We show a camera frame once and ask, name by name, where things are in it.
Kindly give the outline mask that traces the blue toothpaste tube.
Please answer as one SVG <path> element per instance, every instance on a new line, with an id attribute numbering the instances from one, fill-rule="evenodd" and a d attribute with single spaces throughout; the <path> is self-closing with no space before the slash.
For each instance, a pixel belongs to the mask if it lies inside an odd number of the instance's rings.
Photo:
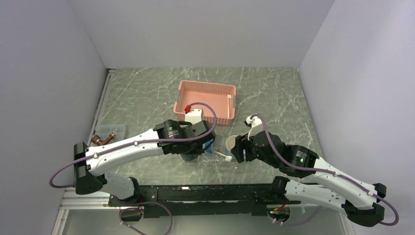
<path id="1" fill-rule="evenodd" d="M 212 154 L 213 152 L 214 152 L 214 147 L 213 147 L 213 143 L 211 143 L 211 145 L 206 146 L 205 153 Z"/>

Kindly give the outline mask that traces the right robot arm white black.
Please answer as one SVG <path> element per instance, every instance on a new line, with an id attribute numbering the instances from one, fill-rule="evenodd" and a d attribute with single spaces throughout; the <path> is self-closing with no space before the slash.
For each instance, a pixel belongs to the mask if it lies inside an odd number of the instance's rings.
<path id="1" fill-rule="evenodd" d="M 275 203 L 302 201 L 345 214 L 358 225 L 373 227 L 384 219 L 379 204 L 386 186 L 358 181 L 328 164 L 322 157 L 301 145 L 285 144 L 277 135 L 261 131 L 253 137 L 229 137 L 230 152 L 238 163 L 261 160 L 277 168 L 270 187 Z"/>

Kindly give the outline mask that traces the clear acrylic toothbrush holder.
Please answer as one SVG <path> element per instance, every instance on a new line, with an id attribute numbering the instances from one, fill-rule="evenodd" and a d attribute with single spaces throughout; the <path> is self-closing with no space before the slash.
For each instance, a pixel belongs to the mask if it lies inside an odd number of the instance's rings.
<path id="1" fill-rule="evenodd" d="M 209 165 L 209 164 L 223 164 L 226 163 L 223 160 L 223 157 L 218 156 L 214 153 L 212 154 L 207 154 L 207 153 L 203 153 L 202 155 L 200 155 L 198 157 L 198 160 L 201 161 L 203 164 Z"/>

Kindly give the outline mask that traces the pink perforated plastic basket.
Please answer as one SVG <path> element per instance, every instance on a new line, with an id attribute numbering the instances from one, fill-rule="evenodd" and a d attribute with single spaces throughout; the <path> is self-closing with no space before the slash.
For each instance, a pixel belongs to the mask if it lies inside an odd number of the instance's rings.
<path id="1" fill-rule="evenodd" d="M 231 94 L 231 118 L 227 118 L 227 95 Z M 182 80 L 179 84 L 179 98 L 173 112 L 184 120 L 185 107 L 194 102 L 209 105 L 216 113 L 217 124 L 229 126 L 235 117 L 236 87 L 229 84 Z"/>

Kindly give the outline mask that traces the light blue white mug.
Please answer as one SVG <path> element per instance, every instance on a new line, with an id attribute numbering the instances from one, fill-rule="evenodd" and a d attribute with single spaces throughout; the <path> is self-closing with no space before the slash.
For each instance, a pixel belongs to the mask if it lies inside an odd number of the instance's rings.
<path id="1" fill-rule="evenodd" d="M 237 135 L 229 136 L 225 141 L 225 154 L 229 156 L 233 156 L 231 150 L 235 147 L 235 139 Z"/>

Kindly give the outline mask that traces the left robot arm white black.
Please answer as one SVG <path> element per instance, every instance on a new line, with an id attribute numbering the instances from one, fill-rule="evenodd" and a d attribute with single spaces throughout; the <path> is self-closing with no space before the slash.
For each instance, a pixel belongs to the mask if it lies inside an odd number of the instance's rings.
<path id="1" fill-rule="evenodd" d="M 147 157 L 184 154 L 198 156 L 214 141 L 214 127 L 205 120 L 195 124 L 168 119 L 148 131 L 116 143 L 74 147 L 75 192 L 79 195 L 106 192 L 133 206 L 140 201 L 137 179 L 110 172 L 112 168 Z"/>

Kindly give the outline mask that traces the clear textured oval tray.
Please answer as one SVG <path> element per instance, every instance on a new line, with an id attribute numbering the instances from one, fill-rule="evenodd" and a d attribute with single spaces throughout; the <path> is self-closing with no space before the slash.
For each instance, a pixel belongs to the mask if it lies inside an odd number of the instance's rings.
<path id="1" fill-rule="evenodd" d="M 187 165 L 232 165 L 237 163 L 236 158 L 226 148 L 224 143 L 214 143 L 201 155 L 179 155 L 183 163 Z"/>

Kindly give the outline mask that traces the dark blue mug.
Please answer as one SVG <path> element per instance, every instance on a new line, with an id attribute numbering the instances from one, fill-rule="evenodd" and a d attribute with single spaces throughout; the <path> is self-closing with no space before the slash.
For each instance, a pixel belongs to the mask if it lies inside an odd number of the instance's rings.
<path id="1" fill-rule="evenodd" d="M 184 161 L 184 162 L 190 162 L 193 161 L 195 159 L 197 159 L 199 157 L 198 154 L 180 154 L 180 158 Z"/>

